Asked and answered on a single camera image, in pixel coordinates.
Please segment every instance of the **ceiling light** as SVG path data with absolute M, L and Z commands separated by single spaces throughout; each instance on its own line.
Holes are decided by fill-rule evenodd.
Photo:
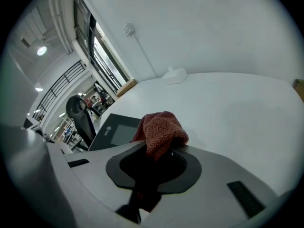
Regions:
M 42 56 L 43 54 L 45 54 L 46 51 L 47 51 L 46 47 L 40 47 L 37 51 L 37 55 Z

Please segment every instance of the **red towel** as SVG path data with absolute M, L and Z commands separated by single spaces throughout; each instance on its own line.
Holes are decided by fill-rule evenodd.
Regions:
M 147 114 L 141 119 L 132 142 L 146 140 L 146 155 L 156 161 L 171 145 L 186 144 L 188 139 L 187 133 L 173 113 L 157 112 Z

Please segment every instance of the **cable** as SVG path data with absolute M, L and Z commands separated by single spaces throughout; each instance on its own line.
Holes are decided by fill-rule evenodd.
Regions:
M 146 59 L 147 59 L 147 61 L 148 61 L 149 65 L 150 65 L 150 67 L 151 67 L 151 69 L 152 69 L 153 73 L 155 74 L 156 78 L 158 78 L 158 76 L 157 76 L 157 74 L 156 74 L 156 72 L 155 72 L 154 68 L 152 67 L 151 62 L 149 61 L 149 59 L 148 59 L 148 57 L 147 57 L 147 55 L 146 55 L 145 51 L 143 50 L 143 47 L 142 47 L 142 46 L 141 46 L 141 44 L 139 43 L 139 41 L 138 41 L 137 37 L 135 36 L 135 34 L 134 34 L 134 33 L 133 33 L 132 35 L 134 36 L 135 40 L 137 41 L 137 43 L 138 43 L 139 47 L 141 48 L 142 53 L 143 53 L 143 54 L 144 54 L 144 56 L 146 57 Z

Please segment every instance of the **glass pane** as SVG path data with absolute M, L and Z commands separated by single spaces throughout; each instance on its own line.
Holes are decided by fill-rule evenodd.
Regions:
M 104 70 L 106 75 L 109 77 L 110 81 L 119 89 L 121 86 L 119 85 L 119 82 L 117 81 L 116 77 L 113 75 L 112 71 L 109 70 L 109 67 L 105 64 L 105 62 L 100 57 L 99 53 L 96 51 L 96 48 L 94 48 L 94 57 L 96 58 L 97 62 L 101 66 L 101 68 Z
M 114 74 L 114 76 L 117 78 L 117 80 L 119 81 L 119 83 L 121 85 L 124 85 L 126 83 L 126 81 L 121 76 L 121 74 L 119 73 L 119 71 L 116 69 L 116 67 L 114 66 L 114 64 L 111 62 L 110 58 L 106 54 L 105 50 L 101 47 L 101 45 L 98 42 L 98 40 L 97 40 L 96 37 L 94 37 L 94 47 L 96 48 L 96 50 L 99 53 L 99 55 L 102 58 L 102 60 L 106 63 L 106 65 L 108 66 L 108 68 L 111 70 L 112 74 Z
M 84 17 L 81 14 L 80 9 L 77 7 L 77 25 L 79 26 L 79 28 L 81 29 L 83 34 L 86 34 L 85 24 L 86 23 L 85 23 Z
M 88 10 L 86 8 L 86 5 L 83 3 L 82 0 L 74 0 L 74 1 L 77 5 L 77 9 L 79 10 L 79 11 L 77 11 L 77 16 L 82 15 L 82 17 L 86 21 L 86 18 L 88 16 Z
M 107 77 L 105 77 L 104 74 L 101 72 L 101 71 L 103 71 L 106 75 L 108 75 L 107 72 L 105 71 L 105 69 L 103 68 L 103 66 L 100 64 L 100 61 L 98 60 L 98 58 L 96 57 L 96 55 L 94 55 L 94 59 L 95 59 L 96 63 L 99 64 L 99 65 L 98 65 L 99 68 L 95 68 L 95 69 L 99 72 L 99 74 L 100 74 L 101 77 L 104 79 L 104 81 L 108 84 L 108 86 L 109 86 L 113 91 L 117 91 L 117 89 L 115 89 L 115 88 L 111 85 L 111 83 L 109 82 L 109 80 L 107 79 Z
M 101 34 L 101 37 L 105 37 L 104 31 L 101 29 L 100 25 L 97 22 L 96 22 L 96 28 L 99 34 Z

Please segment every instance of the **white desk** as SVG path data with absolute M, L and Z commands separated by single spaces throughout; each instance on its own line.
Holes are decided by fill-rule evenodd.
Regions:
M 304 104 L 287 83 L 234 73 L 188 75 L 177 85 L 139 83 L 102 115 L 142 118 L 170 111 L 188 145 L 231 158 L 280 195 L 302 174 Z

